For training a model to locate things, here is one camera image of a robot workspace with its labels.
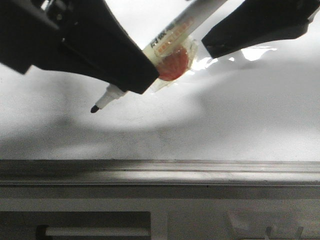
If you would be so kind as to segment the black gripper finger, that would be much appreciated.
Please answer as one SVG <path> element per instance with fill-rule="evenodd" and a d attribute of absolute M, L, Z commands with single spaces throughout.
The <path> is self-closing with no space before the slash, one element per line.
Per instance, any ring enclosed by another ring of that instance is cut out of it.
<path fill-rule="evenodd" d="M 319 8 L 318 0 L 245 0 L 201 41 L 212 58 L 220 58 L 262 43 L 297 39 Z"/>
<path fill-rule="evenodd" d="M 3 0 L 0 61 L 75 73 L 144 93 L 159 72 L 103 0 Z"/>

